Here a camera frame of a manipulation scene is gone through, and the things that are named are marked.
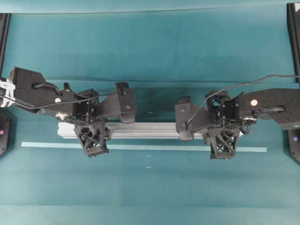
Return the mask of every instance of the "teal table surface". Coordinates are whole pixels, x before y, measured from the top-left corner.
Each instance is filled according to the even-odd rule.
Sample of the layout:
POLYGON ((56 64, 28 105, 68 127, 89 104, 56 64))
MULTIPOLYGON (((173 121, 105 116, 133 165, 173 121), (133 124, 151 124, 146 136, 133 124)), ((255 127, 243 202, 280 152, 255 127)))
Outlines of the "teal table surface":
MULTIPOLYGON (((2 76, 21 67, 60 88, 69 82, 75 91, 99 93, 128 82, 136 121, 171 122, 178 97, 199 103, 224 86, 294 74, 286 5, 253 2, 161 12, 12 14, 2 76)), ((230 94, 275 87, 299 88, 292 78, 278 78, 230 94)), ((130 148, 91 159, 81 149, 22 147, 77 140, 58 136, 54 118, 14 107, 7 113, 13 122, 9 150, 0 158, 0 224, 300 223, 300 165, 274 121, 260 120, 240 139, 239 146, 265 147, 266 153, 238 152, 228 161, 210 160, 205 151, 130 148)), ((202 140, 109 144, 203 146, 202 140)))

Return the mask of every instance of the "bracket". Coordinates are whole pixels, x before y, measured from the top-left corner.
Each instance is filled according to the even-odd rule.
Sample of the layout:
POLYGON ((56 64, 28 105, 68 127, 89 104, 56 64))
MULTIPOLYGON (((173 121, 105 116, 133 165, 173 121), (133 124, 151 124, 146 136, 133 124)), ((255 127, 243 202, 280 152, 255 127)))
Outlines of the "bracket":
POLYGON ((10 118, 0 109, 0 156, 8 149, 10 118))

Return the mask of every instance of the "white tape line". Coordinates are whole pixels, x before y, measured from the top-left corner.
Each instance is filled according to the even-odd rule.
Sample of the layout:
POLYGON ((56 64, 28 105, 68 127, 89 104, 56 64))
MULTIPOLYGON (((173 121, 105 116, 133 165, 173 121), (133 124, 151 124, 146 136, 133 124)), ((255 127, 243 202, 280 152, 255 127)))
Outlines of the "white tape line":
MULTIPOLYGON (((46 142, 22 142, 22 147, 32 148, 61 148, 81 149, 80 144, 72 143, 46 143, 46 142)), ((108 144, 108 149, 115 150, 167 150, 167 151, 210 151, 210 146, 175 146, 175 145, 126 145, 108 144)), ((264 147, 238 147, 239 152, 267 152, 264 147)))

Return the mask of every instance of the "black cable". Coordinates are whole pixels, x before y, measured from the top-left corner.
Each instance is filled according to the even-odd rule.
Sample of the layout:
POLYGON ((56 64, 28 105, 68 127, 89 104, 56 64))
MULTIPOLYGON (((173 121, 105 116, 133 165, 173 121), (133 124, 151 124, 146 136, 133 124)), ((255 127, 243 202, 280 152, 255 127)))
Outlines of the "black cable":
POLYGON ((235 85, 232 85, 232 86, 229 86, 229 87, 226 87, 226 88, 222 88, 221 90, 218 90, 217 92, 214 92, 214 93, 208 95, 205 99, 203 99, 203 101, 197 106, 197 108, 196 108, 195 112, 193 113, 193 115, 187 120, 186 125, 188 125, 190 123, 190 121, 192 121, 192 119, 196 116, 198 110, 200 109, 200 106, 202 106, 204 102, 206 102, 211 97, 217 95, 218 93, 220 93, 222 91, 225 91, 225 90, 232 89, 232 88, 237 88, 237 87, 242 87, 242 86, 248 86, 248 85, 251 85, 251 84, 254 84, 254 83, 258 83, 258 82, 260 82, 262 80, 265 80, 265 79, 268 79, 268 78, 271 78, 271 77, 287 78, 287 77, 300 77, 300 76, 295 76, 295 75, 268 75, 268 76, 264 76, 264 77, 262 77, 260 79, 251 81, 251 82, 239 83, 239 84, 235 84, 235 85))
POLYGON ((12 101, 14 104, 16 105, 19 105, 25 109, 40 109, 40 108, 44 108, 44 107, 48 107, 48 106, 52 106, 52 105, 61 105, 61 104, 71 104, 71 103, 80 103, 80 102, 86 102, 86 101, 90 101, 94 98, 99 98, 99 97, 102 97, 102 96, 108 96, 108 95, 112 95, 112 94, 115 94, 117 93, 116 91, 115 92, 112 92, 112 93, 108 93, 108 94, 101 94, 101 95, 96 95, 94 97, 90 97, 90 98, 85 98, 85 99, 82 99, 82 100, 75 100, 75 101, 67 101, 67 102, 55 102, 55 103, 50 103, 50 104, 46 104, 46 105, 40 105, 40 106, 27 106, 27 105, 24 105, 23 103, 20 103, 19 99, 15 99, 15 100, 12 100, 11 98, 9 97, 6 97, 4 95, 0 95, 1 98, 5 98, 5 99, 8 99, 10 101, 12 101))

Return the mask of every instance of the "black metal frame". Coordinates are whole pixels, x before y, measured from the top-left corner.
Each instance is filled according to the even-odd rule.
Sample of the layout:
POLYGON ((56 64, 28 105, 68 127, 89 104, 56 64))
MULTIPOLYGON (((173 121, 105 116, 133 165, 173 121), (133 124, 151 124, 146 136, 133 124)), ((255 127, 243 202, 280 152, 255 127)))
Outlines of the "black metal frame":
MULTIPOLYGON (((287 4, 287 27, 291 41, 295 75, 300 75, 300 10, 296 11, 295 3, 287 4)), ((300 163, 300 129, 288 131, 291 156, 300 163)))
POLYGON ((10 14, 0 14, 0 75, 2 74, 10 14))

